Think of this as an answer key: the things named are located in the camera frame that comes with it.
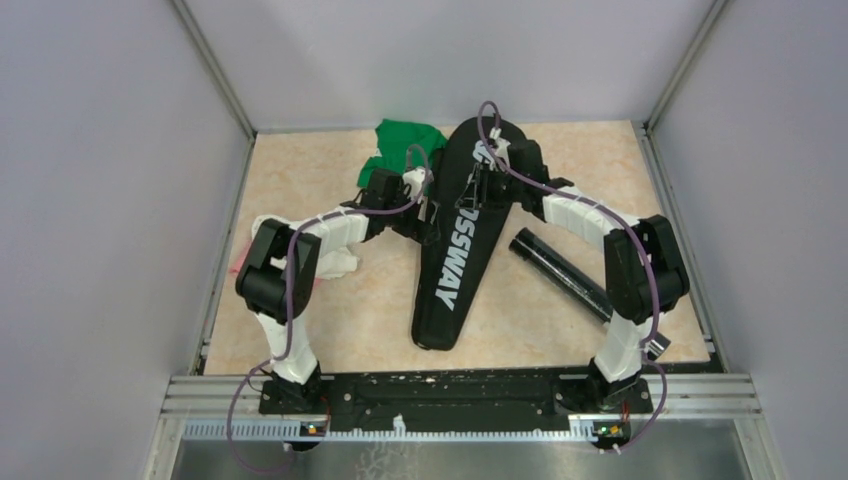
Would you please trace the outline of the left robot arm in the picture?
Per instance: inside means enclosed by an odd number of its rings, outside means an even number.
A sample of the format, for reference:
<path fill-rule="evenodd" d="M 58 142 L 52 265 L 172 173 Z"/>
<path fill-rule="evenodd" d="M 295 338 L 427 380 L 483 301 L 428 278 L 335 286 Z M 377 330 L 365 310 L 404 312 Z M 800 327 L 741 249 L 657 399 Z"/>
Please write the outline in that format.
<path fill-rule="evenodd" d="M 319 404 L 319 363 L 305 332 L 307 306 L 319 276 L 337 274 L 334 257 L 386 228 L 418 238 L 418 218 L 433 175 L 425 167 L 403 174 L 375 171 L 357 197 L 301 221 L 258 220 L 238 271 L 235 291 L 260 322 L 270 348 L 265 368 L 286 382 L 283 401 L 297 413 Z"/>

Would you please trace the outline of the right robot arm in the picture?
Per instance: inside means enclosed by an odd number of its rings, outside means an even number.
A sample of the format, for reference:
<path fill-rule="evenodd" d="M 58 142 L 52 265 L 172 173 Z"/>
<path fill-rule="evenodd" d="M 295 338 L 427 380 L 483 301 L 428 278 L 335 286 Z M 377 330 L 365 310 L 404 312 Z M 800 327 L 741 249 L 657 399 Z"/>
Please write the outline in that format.
<path fill-rule="evenodd" d="M 475 207 L 518 204 L 539 220 L 561 227 L 604 257 L 611 324 L 591 365 L 598 373 L 586 385 L 589 404 L 612 412 L 627 397 L 624 380 L 637 376 L 662 316 L 690 291 L 690 279 L 670 221 L 638 218 L 550 176 L 534 140 L 485 138 L 474 145 L 478 166 L 469 176 Z"/>

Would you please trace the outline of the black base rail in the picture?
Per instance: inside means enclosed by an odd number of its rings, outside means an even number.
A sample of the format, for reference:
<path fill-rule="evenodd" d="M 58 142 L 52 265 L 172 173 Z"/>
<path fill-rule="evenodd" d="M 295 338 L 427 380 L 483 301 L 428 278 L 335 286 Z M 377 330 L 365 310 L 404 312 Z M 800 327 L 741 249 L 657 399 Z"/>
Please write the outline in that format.
<path fill-rule="evenodd" d="M 586 367 L 314 374 L 298 387 L 262 385 L 263 415 L 315 415 L 330 433 L 404 427 L 424 434 L 571 432 L 580 414 L 602 417 L 591 436 L 626 440 L 629 422 L 651 415 L 653 398 L 637 377 L 606 387 Z"/>

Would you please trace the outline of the black racket bag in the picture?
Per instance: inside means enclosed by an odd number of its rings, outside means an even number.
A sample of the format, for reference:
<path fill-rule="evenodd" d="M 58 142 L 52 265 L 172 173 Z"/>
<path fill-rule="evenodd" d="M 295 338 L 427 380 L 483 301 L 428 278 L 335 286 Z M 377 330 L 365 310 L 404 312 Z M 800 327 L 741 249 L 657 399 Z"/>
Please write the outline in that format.
<path fill-rule="evenodd" d="M 425 350 L 452 349 L 512 209 L 458 209 L 476 165 L 493 162 L 474 118 L 448 137 L 435 169 L 426 215 L 438 234 L 420 250 L 420 273 L 411 325 L 413 342 Z"/>

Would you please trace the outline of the green cloth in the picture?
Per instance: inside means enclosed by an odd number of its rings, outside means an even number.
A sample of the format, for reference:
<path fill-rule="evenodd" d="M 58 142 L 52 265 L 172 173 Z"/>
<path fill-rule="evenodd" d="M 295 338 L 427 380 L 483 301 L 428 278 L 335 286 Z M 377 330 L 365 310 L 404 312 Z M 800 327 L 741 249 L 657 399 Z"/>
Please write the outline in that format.
<path fill-rule="evenodd" d="M 418 145 L 428 155 L 433 173 L 438 170 L 440 151 L 448 139 L 436 127 L 416 122 L 383 119 L 375 128 L 376 153 L 361 168 L 356 185 L 365 188 L 377 169 L 404 173 L 407 169 L 406 154 L 410 146 Z"/>

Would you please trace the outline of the black shuttlecock tube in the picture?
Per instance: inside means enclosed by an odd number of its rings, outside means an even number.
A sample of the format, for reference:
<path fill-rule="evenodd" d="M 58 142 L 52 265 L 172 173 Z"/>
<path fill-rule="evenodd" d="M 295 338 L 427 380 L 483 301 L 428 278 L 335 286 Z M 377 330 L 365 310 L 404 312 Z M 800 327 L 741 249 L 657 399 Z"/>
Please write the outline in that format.
<path fill-rule="evenodd" d="M 673 230 L 668 221 L 655 216 L 640 221 L 634 232 L 649 257 L 659 312 L 667 313 L 690 291 L 689 277 Z M 622 230 L 615 230 L 610 236 L 602 241 L 606 256 L 605 286 L 600 286 L 527 228 L 513 238 L 509 249 L 604 324 L 608 325 L 613 315 L 619 314 L 626 319 L 642 320 L 650 326 L 652 293 L 636 247 Z"/>

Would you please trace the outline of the white towel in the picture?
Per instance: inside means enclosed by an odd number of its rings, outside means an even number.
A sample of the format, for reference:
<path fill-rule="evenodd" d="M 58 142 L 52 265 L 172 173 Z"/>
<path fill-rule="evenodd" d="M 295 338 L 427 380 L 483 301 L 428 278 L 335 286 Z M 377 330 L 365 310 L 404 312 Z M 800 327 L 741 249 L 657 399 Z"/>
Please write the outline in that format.
<path fill-rule="evenodd" d="M 257 235 L 260 225 L 269 219 L 290 224 L 288 219 L 278 215 L 260 215 L 251 224 L 251 238 Z M 355 272 L 359 267 L 359 263 L 360 258 L 348 247 L 341 247 L 325 254 L 318 260 L 315 277 L 320 280 L 337 279 Z"/>

